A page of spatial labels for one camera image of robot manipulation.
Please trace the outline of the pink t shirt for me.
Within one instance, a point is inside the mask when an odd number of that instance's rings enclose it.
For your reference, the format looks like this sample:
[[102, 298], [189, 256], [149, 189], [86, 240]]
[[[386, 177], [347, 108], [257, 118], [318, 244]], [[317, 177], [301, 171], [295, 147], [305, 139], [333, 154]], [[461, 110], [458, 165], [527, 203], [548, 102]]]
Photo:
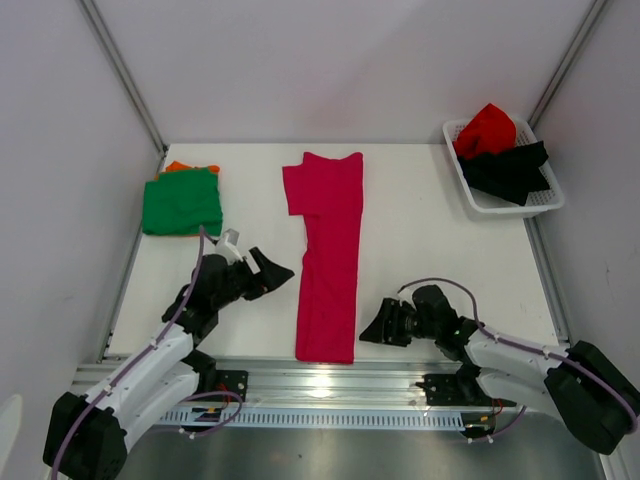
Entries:
[[303, 218], [306, 251], [296, 325], [295, 358], [354, 362], [364, 157], [329, 159], [306, 152], [282, 169], [288, 213]]

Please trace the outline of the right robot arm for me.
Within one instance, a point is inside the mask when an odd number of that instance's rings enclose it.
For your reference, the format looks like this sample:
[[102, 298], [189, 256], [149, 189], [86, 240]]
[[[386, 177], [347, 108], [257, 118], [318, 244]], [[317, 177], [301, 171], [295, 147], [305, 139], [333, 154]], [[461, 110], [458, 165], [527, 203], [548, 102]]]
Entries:
[[564, 424], [584, 446], [611, 454], [639, 427], [639, 391], [595, 345], [547, 346], [503, 334], [450, 305], [440, 278], [404, 285], [385, 298], [363, 342], [407, 347], [428, 339], [453, 374], [418, 382], [430, 406], [528, 407]]

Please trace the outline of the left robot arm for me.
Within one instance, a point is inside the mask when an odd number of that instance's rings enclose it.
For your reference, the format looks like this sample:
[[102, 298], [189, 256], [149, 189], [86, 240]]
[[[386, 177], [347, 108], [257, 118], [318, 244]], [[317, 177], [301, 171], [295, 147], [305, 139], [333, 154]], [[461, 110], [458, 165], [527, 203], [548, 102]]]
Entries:
[[293, 278], [258, 248], [249, 253], [255, 268], [233, 247], [200, 253], [151, 340], [85, 393], [66, 392], [56, 401], [43, 452], [53, 476], [114, 479], [137, 441], [177, 404], [215, 398], [243, 404], [243, 394], [224, 385], [215, 359], [198, 346], [224, 307], [257, 300]]

